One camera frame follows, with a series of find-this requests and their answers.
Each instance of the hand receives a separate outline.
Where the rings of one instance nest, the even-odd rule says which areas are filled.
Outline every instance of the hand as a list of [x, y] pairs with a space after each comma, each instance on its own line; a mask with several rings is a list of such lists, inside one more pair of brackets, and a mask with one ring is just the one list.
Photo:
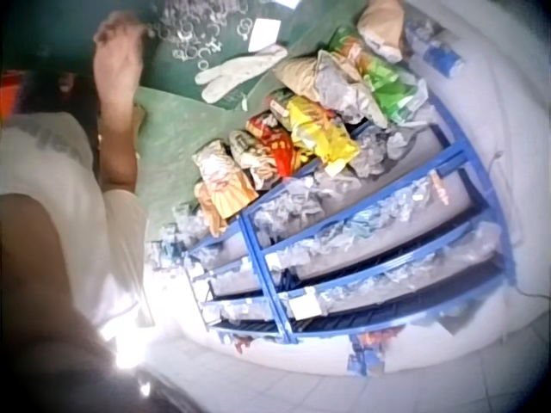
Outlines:
[[94, 78], [102, 114], [132, 117], [133, 98], [143, 69], [144, 31], [132, 13], [120, 11], [111, 13], [98, 28], [94, 36]]

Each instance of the yellow snack bag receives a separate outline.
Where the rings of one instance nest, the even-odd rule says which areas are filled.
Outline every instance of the yellow snack bag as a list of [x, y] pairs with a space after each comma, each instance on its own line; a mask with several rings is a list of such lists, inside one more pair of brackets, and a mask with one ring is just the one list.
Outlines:
[[360, 152], [344, 123], [332, 111], [302, 96], [288, 102], [288, 111], [293, 142], [320, 157], [330, 176], [338, 174]]

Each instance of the green snack bag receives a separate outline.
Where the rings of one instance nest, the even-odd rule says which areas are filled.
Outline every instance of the green snack bag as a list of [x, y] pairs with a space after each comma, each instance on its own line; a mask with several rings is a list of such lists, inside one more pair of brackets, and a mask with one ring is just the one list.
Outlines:
[[329, 49], [354, 63], [389, 120], [397, 124], [406, 122], [427, 100], [424, 80], [375, 56], [354, 28], [339, 28]]

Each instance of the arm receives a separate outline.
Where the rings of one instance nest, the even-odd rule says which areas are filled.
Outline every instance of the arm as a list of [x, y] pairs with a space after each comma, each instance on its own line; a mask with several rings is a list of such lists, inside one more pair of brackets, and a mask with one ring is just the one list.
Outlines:
[[94, 78], [102, 112], [100, 170], [103, 192], [134, 192], [138, 174], [133, 135], [133, 98], [139, 86], [144, 28], [132, 15], [113, 13], [94, 42]]

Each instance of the person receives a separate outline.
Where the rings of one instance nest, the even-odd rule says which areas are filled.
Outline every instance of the person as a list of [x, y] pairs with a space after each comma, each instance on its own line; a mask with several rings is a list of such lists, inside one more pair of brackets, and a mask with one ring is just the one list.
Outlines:
[[134, 324], [143, 295], [133, 131], [143, 33], [117, 12], [94, 38], [101, 146], [96, 92], [75, 77], [34, 79], [3, 124], [3, 383], [14, 389], [3, 394], [34, 411], [150, 411], [106, 346]]

